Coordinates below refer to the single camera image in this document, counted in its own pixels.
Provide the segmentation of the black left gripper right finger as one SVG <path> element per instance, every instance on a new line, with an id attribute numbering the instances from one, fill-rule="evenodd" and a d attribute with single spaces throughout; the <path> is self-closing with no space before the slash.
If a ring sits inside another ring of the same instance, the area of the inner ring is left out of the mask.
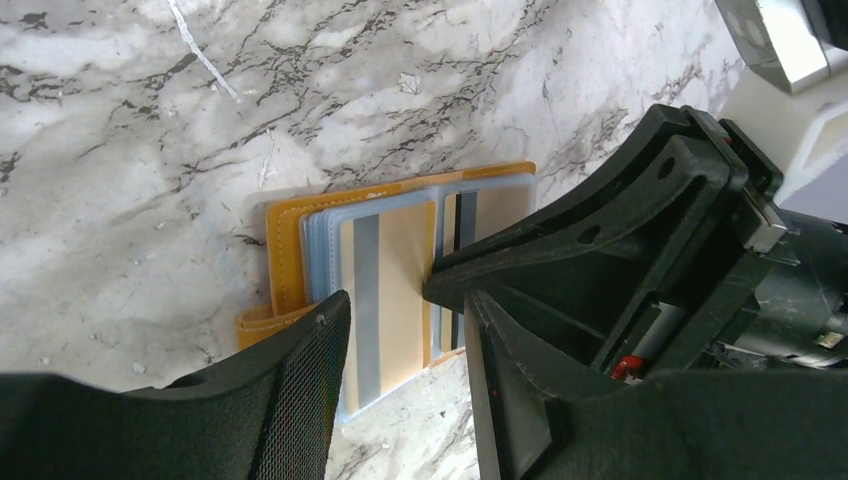
<path id="1" fill-rule="evenodd" d="M 627 384 L 465 299 L 484 479 L 843 479 L 847 376 L 667 371 Z"/>

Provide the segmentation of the gold credit card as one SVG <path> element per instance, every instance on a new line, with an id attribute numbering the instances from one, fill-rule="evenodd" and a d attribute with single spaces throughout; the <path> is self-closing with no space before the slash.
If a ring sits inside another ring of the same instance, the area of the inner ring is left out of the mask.
<path id="1" fill-rule="evenodd" d="M 436 205 L 342 221 L 338 285 L 352 307 L 343 414 L 353 417 L 430 363 L 431 307 L 421 296 L 434 256 Z"/>
<path id="2" fill-rule="evenodd" d="M 449 193 L 444 200 L 439 258 L 504 230 L 529 215 L 534 206 L 533 183 Z"/>

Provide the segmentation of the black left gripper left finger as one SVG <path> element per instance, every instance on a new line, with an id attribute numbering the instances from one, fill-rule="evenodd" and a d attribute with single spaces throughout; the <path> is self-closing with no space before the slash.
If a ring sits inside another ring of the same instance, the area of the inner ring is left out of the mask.
<path id="1" fill-rule="evenodd" d="M 5 479 L 321 479 L 351 326 L 344 291 L 163 388 L 1 378 Z"/>

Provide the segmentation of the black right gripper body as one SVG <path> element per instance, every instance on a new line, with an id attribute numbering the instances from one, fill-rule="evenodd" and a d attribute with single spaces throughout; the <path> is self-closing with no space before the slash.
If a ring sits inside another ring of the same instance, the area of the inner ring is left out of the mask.
<path id="1" fill-rule="evenodd" d="M 728 350 L 765 365 L 847 367 L 847 225 L 787 213 L 793 264 L 774 266 L 722 333 Z"/>

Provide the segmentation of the yellow leather card holder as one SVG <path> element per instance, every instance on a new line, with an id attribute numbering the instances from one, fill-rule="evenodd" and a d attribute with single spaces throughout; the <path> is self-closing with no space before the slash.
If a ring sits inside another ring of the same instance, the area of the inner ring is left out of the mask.
<path id="1" fill-rule="evenodd" d="M 293 197 L 271 204 L 266 213 L 265 245 L 272 301 L 236 318 L 240 346 L 248 347 L 269 337 L 291 325 L 332 293 L 343 290 L 338 285 L 337 265 L 338 229 L 342 221 L 425 200 L 434 202 L 432 267 L 436 260 L 441 259 L 444 200 L 449 193 L 522 183 L 533 183 L 536 188 L 535 173 L 536 167 L 532 162 L 522 161 L 425 175 L 341 192 Z M 432 357 L 425 369 L 445 361 L 465 346 L 463 316 L 432 303 L 429 305 Z M 342 422 L 354 417 L 344 416 L 344 398 L 345 371 L 336 414 Z"/>

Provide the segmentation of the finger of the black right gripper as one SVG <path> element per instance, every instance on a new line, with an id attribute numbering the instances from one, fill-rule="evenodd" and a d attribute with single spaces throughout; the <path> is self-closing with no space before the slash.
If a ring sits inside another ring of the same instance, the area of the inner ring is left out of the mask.
<path id="1" fill-rule="evenodd" d="M 594 173 L 558 200 L 435 262 L 426 300 L 482 291 L 522 327 L 611 374 L 627 356 L 685 369 L 772 267 L 751 204 L 782 172 L 734 122 L 651 106 Z"/>

